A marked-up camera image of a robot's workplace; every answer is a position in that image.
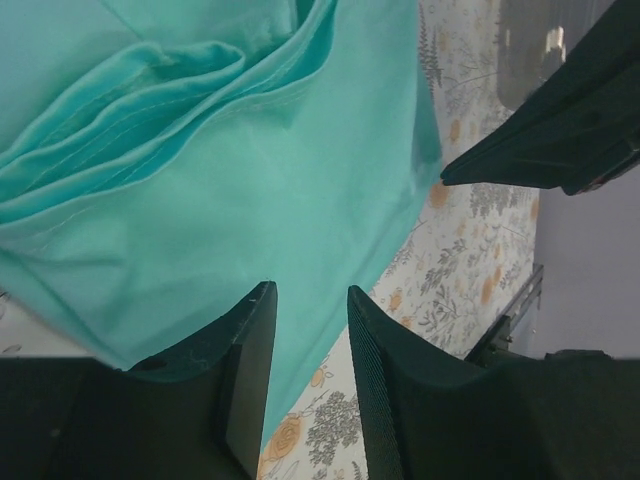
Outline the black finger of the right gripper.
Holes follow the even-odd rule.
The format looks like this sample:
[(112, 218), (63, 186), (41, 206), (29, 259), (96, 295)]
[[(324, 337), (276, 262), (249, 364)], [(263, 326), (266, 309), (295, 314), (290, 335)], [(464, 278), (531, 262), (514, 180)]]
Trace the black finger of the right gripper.
[(494, 183), (568, 195), (598, 187), (632, 163), (639, 133), (639, 103), (585, 103), (483, 147), (444, 170), (447, 186)]
[(504, 1), (497, 53), (512, 113), (444, 184), (602, 186), (638, 165), (638, 2)]

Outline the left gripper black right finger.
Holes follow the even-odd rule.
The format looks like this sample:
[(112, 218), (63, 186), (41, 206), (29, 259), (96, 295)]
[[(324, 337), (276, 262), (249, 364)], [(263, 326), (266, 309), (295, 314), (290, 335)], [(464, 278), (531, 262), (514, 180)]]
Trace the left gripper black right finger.
[(635, 479), (639, 363), (601, 351), (456, 358), (347, 294), (372, 479)]

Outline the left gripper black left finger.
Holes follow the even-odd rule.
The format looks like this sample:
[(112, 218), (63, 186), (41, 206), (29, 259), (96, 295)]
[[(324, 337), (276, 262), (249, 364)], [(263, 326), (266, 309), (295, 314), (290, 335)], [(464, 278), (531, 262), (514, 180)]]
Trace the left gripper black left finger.
[(5, 479), (253, 479), (278, 294), (226, 314), (129, 371), (91, 358), (1, 361)]

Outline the teal t shirt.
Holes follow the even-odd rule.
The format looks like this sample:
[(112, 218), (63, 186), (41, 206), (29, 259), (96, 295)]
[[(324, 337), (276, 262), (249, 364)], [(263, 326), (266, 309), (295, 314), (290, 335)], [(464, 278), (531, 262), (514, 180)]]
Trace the teal t shirt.
[(5, 1), (1, 286), (129, 370), (278, 289), (272, 435), (440, 168), (415, 1)]

